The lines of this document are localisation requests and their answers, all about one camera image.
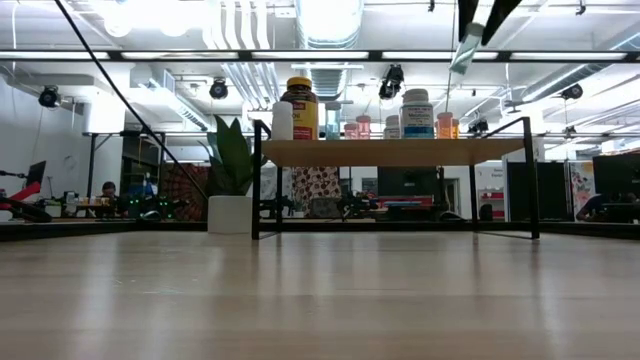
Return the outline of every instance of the green leaves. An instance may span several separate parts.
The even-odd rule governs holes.
[[[207,189],[211,195],[244,196],[253,181],[254,155],[250,154],[238,119],[228,126],[219,116],[214,117],[218,131],[207,134],[212,149],[212,152],[207,149],[211,162]],[[266,158],[261,161],[262,165],[266,162]]]

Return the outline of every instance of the white bottle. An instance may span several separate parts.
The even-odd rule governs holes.
[[[425,89],[407,90],[400,107],[400,130],[403,139],[433,139],[433,105]]]
[[[400,117],[398,115],[387,116],[384,127],[385,139],[400,139]]]
[[[293,140],[293,105],[287,101],[278,101],[271,110],[271,138],[273,140]]]

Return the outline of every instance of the wooden shelf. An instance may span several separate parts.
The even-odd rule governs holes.
[[[437,166],[499,160],[522,139],[271,140],[262,152],[277,166]]]

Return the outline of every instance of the white pot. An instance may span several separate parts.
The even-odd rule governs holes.
[[[209,198],[207,229],[210,234],[251,232],[251,198],[212,196]]]

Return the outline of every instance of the black cable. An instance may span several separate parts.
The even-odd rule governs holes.
[[[67,19],[67,22],[69,22],[69,25],[71,25],[71,28],[73,29],[73,32],[78,37],[78,40],[80,40],[80,42],[82,43],[82,46],[84,47],[84,49],[89,53],[89,56],[91,56],[91,59],[96,64],[96,66],[98,67],[98,69],[100,70],[102,75],[105,77],[105,79],[107,79],[107,82],[109,83],[109,85],[111,86],[113,91],[115,91],[116,95],[118,95],[118,97],[124,103],[124,105],[127,107],[127,109],[136,118],[136,120],[138,120],[138,122],[142,125],[142,131],[147,133],[149,136],[151,136],[153,138],[153,140],[155,140],[155,142],[158,143],[158,145],[160,145],[162,150],[164,150],[169,155],[171,160],[173,160],[173,162],[175,162],[175,164],[180,168],[180,170],[187,176],[187,178],[189,179],[189,182],[191,182],[191,185],[195,186],[196,190],[198,190],[200,195],[202,195],[202,198],[205,201],[207,201],[207,199],[208,199],[207,195],[204,193],[204,191],[202,191],[200,186],[198,186],[198,183],[196,183],[196,180],[193,178],[193,176],[191,176],[191,174],[189,174],[187,172],[187,170],[178,162],[178,159],[176,159],[176,157],[173,156],[173,154],[169,151],[169,149],[167,149],[167,147],[162,143],[162,141],[160,141],[160,138],[158,137],[158,135],[156,135],[151,130],[149,125],[147,125],[147,123],[145,123],[144,120],[142,120],[142,118],[140,117],[140,115],[138,115],[138,113],[135,111],[133,106],[131,106],[131,104],[129,104],[129,102],[124,97],[124,95],[122,95],[122,93],[120,92],[120,90],[118,89],[116,84],[113,82],[113,80],[109,76],[109,73],[107,73],[107,70],[104,69],[104,67],[102,66],[102,64],[100,63],[100,61],[96,57],[96,55],[91,50],[91,47],[89,47],[89,44],[87,43],[87,41],[84,39],[84,37],[80,33],[80,30],[78,30],[78,27],[73,22],[73,19],[71,19],[71,15],[69,15],[69,12],[67,11],[67,9],[64,7],[64,5],[62,5],[62,1],[61,0],[55,0],[55,2],[56,2],[56,5],[58,5],[58,8],[60,9],[60,11],[62,12],[62,15],[64,15],[64,17]]]

